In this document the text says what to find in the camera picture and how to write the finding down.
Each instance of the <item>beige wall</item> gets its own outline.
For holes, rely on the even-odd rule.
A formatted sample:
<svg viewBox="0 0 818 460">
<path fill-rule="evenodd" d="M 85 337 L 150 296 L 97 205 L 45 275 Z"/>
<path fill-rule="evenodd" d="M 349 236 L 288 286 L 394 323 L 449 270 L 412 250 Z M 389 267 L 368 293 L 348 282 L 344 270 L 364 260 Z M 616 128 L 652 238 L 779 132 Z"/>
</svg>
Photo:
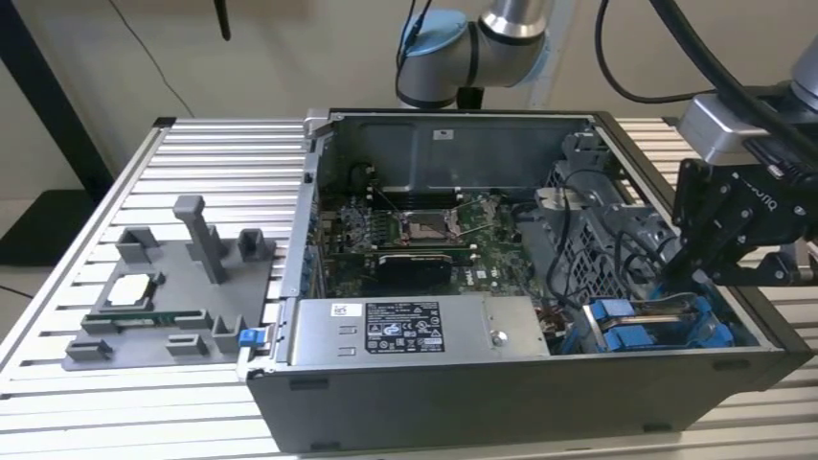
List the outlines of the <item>beige wall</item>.
<svg viewBox="0 0 818 460">
<path fill-rule="evenodd" d="M 68 162 L 0 61 L 0 199 L 77 188 Z"/>
<path fill-rule="evenodd" d="M 100 150 L 117 166 L 158 116 L 184 110 L 106 0 L 17 0 Z M 408 0 L 116 0 L 198 117 L 298 117 L 312 106 L 397 106 L 393 57 Z M 487 2 L 436 0 L 475 17 Z M 524 107 L 528 89 L 487 94 Z"/>
<path fill-rule="evenodd" d="M 609 88 L 592 53 L 597 0 L 575 2 L 556 77 L 544 99 L 553 109 L 604 109 L 615 115 L 679 114 L 683 103 L 640 105 Z M 679 0 L 689 23 L 729 71 L 745 84 L 788 78 L 789 67 L 818 33 L 815 0 Z M 640 95 L 708 88 L 647 0 L 612 0 L 604 51 L 621 85 Z"/>
</svg>

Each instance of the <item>power supply label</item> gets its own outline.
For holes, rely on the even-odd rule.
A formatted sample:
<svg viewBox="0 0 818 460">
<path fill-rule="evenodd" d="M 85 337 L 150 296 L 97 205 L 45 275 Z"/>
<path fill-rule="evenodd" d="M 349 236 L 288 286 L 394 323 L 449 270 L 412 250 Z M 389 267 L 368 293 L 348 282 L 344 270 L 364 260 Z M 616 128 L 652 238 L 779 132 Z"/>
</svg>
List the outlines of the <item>power supply label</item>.
<svg viewBox="0 0 818 460">
<path fill-rule="evenodd" d="M 366 352 L 436 353 L 442 348 L 437 302 L 366 304 Z"/>
</svg>

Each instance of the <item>black cable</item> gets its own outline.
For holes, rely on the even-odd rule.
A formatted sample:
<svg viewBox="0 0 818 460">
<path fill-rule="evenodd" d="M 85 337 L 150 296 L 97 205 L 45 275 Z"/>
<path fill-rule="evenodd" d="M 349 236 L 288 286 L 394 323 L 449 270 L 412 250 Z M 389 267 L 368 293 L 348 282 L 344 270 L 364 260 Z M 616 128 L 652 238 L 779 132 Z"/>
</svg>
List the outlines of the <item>black cable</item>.
<svg viewBox="0 0 818 460">
<path fill-rule="evenodd" d="M 664 247 L 667 246 L 667 244 L 669 244 L 669 242 L 672 240 L 676 239 L 676 235 L 671 235 L 669 237 L 667 237 L 664 240 L 661 240 L 661 242 L 659 243 L 659 245 L 655 247 L 655 253 L 660 256 L 661 252 L 664 251 Z"/>
<path fill-rule="evenodd" d="M 106 2 L 110 4 L 110 7 L 116 11 L 116 15 L 118 15 L 118 18 L 121 19 L 122 24 L 125 25 L 125 28 L 128 29 L 128 31 L 130 32 L 130 35 L 136 39 L 136 42 L 138 43 L 138 46 L 141 46 L 141 49 L 144 50 L 144 53 L 148 55 L 148 57 L 150 59 L 150 62 L 153 62 L 153 67 L 156 67 L 156 71 L 158 72 L 158 76 L 162 79 L 162 83 L 165 84 L 166 89 L 173 94 L 173 96 L 176 97 L 176 99 L 178 100 L 181 105 L 184 105 L 184 108 L 188 111 L 188 115 L 190 115 L 190 117 L 194 117 L 196 115 L 193 114 L 193 111 L 190 110 L 190 107 L 188 106 L 188 103 L 184 102 L 184 99 L 181 99 L 181 96 L 178 96 L 178 93 L 176 92 L 173 87 L 169 85 L 169 82 L 166 81 L 166 77 L 165 77 L 165 72 L 162 72 L 162 68 L 160 67 L 158 62 L 156 61 L 156 58 L 150 54 L 150 50 L 148 50 L 146 45 L 141 41 L 141 38 L 138 38 L 138 35 L 136 34 L 136 31 L 133 30 L 133 27 L 130 27 L 130 24 L 128 23 L 128 19 L 125 19 L 125 15 L 118 10 L 118 7 L 116 6 L 116 3 L 113 3 L 113 0 L 106 0 Z"/>
<path fill-rule="evenodd" d="M 25 297 L 26 299 L 33 299 L 34 298 L 33 295 L 26 294 L 21 290 L 15 290 L 13 287 L 7 287 L 7 286 L 0 285 L 0 290 L 5 290 L 6 292 L 10 292 L 11 294 L 15 294 L 15 295 L 19 295 L 19 296 Z"/>
<path fill-rule="evenodd" d="M 629 278 L 633 278 L 633 271 L 632 268 L 629 267 L 629 265 L 633 263 L 633 261 L 639 258 L 645 259 L 648 256 L 645 256 L 644 254 L 636 254 L 635 252 L 631 252 L 629 255 L 624 258 L 624 263 L 621 264 L 621 275 L 627 274 L 629 275 Z M 652 274 L 656 275 L 656 270 L 651 265 L 651 270 L 652 270 Z"/>
<path fill-rule="evenodd" d="M 406 63 L 406 56 L 409 54 L 409 49 L 413 46 L 413 42 L 417 39 L 417 35 L 420 34 L 420 29 L 422 28 L 422 21 L 425 20 L 425 13 L 432 6 L 432 0 L 425 0 L 425 5 L 422 5 L 422 10 L 420 10 L 420 14 L 410 25 L 410 29 L 408 30 L 406 39 L 404 39 L 402 34 L 400 35 L 400 40 L 402 42 L 402 49 L 397 49 L 397 72 L 394 72 L 394 95 L 400 95 L 400 91 L 397 90 L 397 81 L 400 80 L 400 73 L 404 70 L 404 64 Z M 413 0 L 410 2 L 410 10 L 408 11 L 406 22 L 404 23 L 404 29 L 406 24 L 410 21 L 410 12 L 413 12 Z"/>
<path fill-rule="evenodd" d="M 564 192 L 564 187 L 561 187 L 561 205 L 564 209 L 563 219 L 561 219 L 561 231 L 560 231 L 560 239 L 557 241 L 557 251 L 553 255 L 553 259 L 551 260 L 551 264 L 548 265 L 548 270 L 545 271 L 545 285 L 551 295 L 557 299 L 557 301 L 567 305 L 573 310 L 580 310 L 581 306 L 573 302 L 569 298 L 567 298 L 553 287 L 553 273 L 557 268 L 557 263 L 561 259 L 561 255 L 564 254 L 564 248 L 567 247 L 567 238 L 571 229 L 571 204 L 567 200 L 567 193 Z"/>
<path fill-rule="evenodd" d="M 748 94 L 695 33 L 676 2 L 651 0 L 651 5 L 687 57 L 712 83 L 719 99 L 727 108 L 748 116 L 752 124 L 765 129 L 769 135 L 799 156 L 804 164 L 813 167 L 812 159 L 818 158 L 818 146 L 780 119 L 773 110 Z"/>
<path fill-rule="evenodd" d="M 557 299 L 557 301 L 560 303 L 563 303 L 564 305 L 567 305 L 571 309 L 573 310 L 579 310 L 581 308 L 581 306 L 573 302 L 565 295 L 563 295 L 563 293 L 557 292 L 555 286 L 553 286 L 553 274 L 556 272 L 556 267 L 557 267 L 557 263 L 560 262 L 561 256 L 564 254 L 564 248 L 567 247 L 567 239 L 568 239 L 568 233 L 569 233 L 569 227 L 571 227 L 571 205 L 567 199 L 567 192 L 565 190 L 569 188 L 569 185 L 567 184 L 567 181 L 571 180 L 571 177 L 573 177 L 573 175 L 576 173 L 596 173 L 596 174 L 601 174 L 604 175 L 608 179 L 608 175 L 600 171 L 600 170 L 591 170 L 591 169 L 579 169 L 579 170 L 573 170 L 561 180 L 561 184 L 556 187 L 557 192 L 559 190 L 561 190 L 561 206 L 564 209 L 564 218 L 561 219 L 561 230 L 560 230 L 560 239 L 557 240 L 557 250 L 556 250 L 556 254 L 553 256 L 553 259 L 551 260 L 551 263 L 548 265 L 548 270 L 545 271 L 545 288 L 548 288 L 548 291 L 551 292 L 551 295 Z"/>
<path fill-rule="evenodd" d="M 672 96 L 639 96 L 624 89 L 624 87 L 616 81 L 613 74 L 611 73 L 611 68 L 608 67 L 607 59 L 604 58 L 604 53 L 601 51 L 601 24 L 604 23 L 604 12 L 608 9 L 608 0 L 601 0 L 599 3 L 599 11 L 596 13 L 596 23 L 593 26 L 592 33 L 592 48 L 596 54 L 596 64 L 599 65 L 599 70 L 601 71 L 601 76 L 604 80 L 608 82 L 613 91 L 625 99 L 639 104 L 667 104 L 667 103 L 677 103 L 680 101 L 687 101 L 692 99 L 693 96 L 704 93 L 711 93 L 709 91 L 699 91 L 695 93 L 683 93 L 675 94 Z"/>
<path fill-rule="evenodd" d="M 667 302 L 672 302 L 676 299 L 680 299 L 683 297 L 687 297 L 689 299 L 688 302 L 683 302 L 684 305 L 691 308 L 695 306 L 695 301 L 697 298 L 699 294 L 696 294 L 695 292 L 676 292 L 675 294 L 669 294 L 664 297 L 659 297 L 655 299 L 647 299 L 647 300 L 637 300 L 637 301 L 632 301 L 631 304 L 633 305 L 641 305 L 641 306 L 647 306 L 647 307 L 653 307 L 653 306 L 660 306 L 661 304 L 667 303 Z"/>
<path fill-rule="evenodd" d="M 620 233 L 623 233 L 636 243 L 636 245 L 644 251 L 644 254 L 652 259 L 653 262 L 656 262 L 661 267 L 667 264 L 664 262 L 664 259 L 661 259 L 661 256 L 655 252 L 655 249 L 648 246 L 648 244 L 644 242 L 644 240 L 639 238 L 636 234 L 633 234 L 625 228 L 620 230 Z"/>
<path fill-rule="evenodd" d="M 404 28 L 400 30 L 400 36 L 397 37 L 397 52 L 394 53 L 394 68 L 400 67 L 400 56 L 404 52 L 404 36 L 406 36 L 406 28 L 409 27 L 410 15 L 413 14 L 413 6 L 416 4 L 416 0 L 410 0 L 410 5 L 408 6 L 408 14 L 406 20 L 404 21 Z"/>
<path fill-rule="evenodd" d="M 360 168 L 361 166 L 365 166 L 366 169 L 372 168 L 372 163 L 369 163 L 368 161 L 354 161 L 350 165 L 348 165 L 348 169 L 346 169 L 346 191 L 352 194 L 353 193 L 353 189 L 352 189 L 352 175 L 354 173 L 354 170 L 357 168 Z"/>
<path fill-rule="evenodd" d="M 533 211 L 537 207 L 539 205 L 536 204 L 536 201 L 525 201 L 523 203 L 512 204 L 511 210 L 508 211 L 511 220 L 513 220 L 515 222 L 521 222 L 521 221 L 533 222 L 533 219 L 528 219 L 528 220 L 520 219 L 520 214 Z"/>
<path fill-rule="evenodd" d="M 624 289 L 624 293 L 627 297 L 635 297 L 636 293 L 633 289 L 629 288 L 629 284 L 627 280 L 621 277 L 621 237 L 624 236 L 624 232 L 620 230 L 613 238 L 613 278 L 619 282 L 621 289 Z"/>
</svg>

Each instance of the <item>green circuit board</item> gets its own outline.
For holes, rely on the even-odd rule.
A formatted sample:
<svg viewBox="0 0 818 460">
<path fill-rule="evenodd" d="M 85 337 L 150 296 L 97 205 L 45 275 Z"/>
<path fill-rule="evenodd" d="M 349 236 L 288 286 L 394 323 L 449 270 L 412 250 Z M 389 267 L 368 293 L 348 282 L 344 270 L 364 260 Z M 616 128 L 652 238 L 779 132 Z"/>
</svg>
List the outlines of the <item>green circuit board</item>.
<svg viewBox="0 0 818 460">
<path fill-rule="evenodd" d="M 377 291 L 376 264 L 382 255 L 424 254 L 451 258 L 451 280 L 422 293 L 484 292 L 528 295 L 543 289 L 511 217 L 511 205 L 485 193 L 463 194 L 449 209 L 372 210 L 352 199 L 321 215 L 326 296 L 389 295 Z"/>
</svg>

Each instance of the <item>black stand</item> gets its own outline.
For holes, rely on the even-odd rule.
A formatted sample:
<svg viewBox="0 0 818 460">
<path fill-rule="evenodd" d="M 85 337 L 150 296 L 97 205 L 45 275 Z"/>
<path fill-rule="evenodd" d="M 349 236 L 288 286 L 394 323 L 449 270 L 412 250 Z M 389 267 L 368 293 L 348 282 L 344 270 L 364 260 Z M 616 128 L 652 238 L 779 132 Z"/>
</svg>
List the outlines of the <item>black stand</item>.
<svg viewBox="0 0 818 460">
<path fill-rule="evenodd" d="M 11 0 L 0 0 L 0 58 L 84 188 L 49 190 L 37 197 L 0 240 L 0 265 L 53 265 L 112 178 Z"/>
</svg>

